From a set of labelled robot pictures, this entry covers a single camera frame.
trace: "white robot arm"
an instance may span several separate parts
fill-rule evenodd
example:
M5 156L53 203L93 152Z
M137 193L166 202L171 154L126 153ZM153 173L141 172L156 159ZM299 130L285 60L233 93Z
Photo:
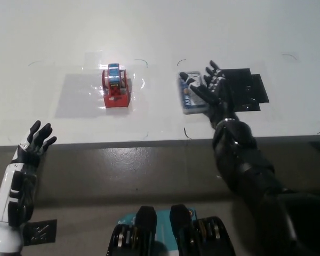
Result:
M20 255L23 247L22 229L34 209L37 168L56 137L44 142L52 133L51 124L39 130L36 121L21 140L7 166L0 187L0 255Z

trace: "white table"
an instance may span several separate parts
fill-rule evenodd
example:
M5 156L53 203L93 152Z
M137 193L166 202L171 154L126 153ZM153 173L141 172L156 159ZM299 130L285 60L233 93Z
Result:
M261 75L270 103L238 114L255 137L320 140L320 1L2 0L0 147L36 119L59 147L175 145L184 128L210 141L207 118L182 113L177 79L211 59ZM99 67L112 62L132 78L128 109L103 107Z

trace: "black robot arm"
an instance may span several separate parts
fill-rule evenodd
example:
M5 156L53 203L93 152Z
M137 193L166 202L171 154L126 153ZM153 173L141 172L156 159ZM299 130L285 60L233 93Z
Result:
M274 167L257 148L250 127L234 112L231 89L213 62L207 86L180 73L209 104L215 129L213 149L221 176L252 212L265 255L320 255L320 196L291 191L274 175Z

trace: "red toy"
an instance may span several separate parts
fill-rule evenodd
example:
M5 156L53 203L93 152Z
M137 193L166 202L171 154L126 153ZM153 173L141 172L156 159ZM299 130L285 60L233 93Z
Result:
M103 99L106 108L128 107L130 91L127 72L119 64L109 64L102 72Z

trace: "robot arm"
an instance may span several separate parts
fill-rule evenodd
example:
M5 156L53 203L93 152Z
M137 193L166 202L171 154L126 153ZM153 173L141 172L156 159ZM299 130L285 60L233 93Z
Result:
M275 178L250 127L234 112L222 70L213 61L210 65L213 70L206 68L209 76L204 76L207 86L185 73L180 76L209 104L218 170L252 212L266 255L320 255L320 196L289 190Z
M7 166L0 187L0 253L20 253L22 229L32 217L37 186L37 168L56 137L44 142L51 133L51 124L39 130L36 121L18 145Z

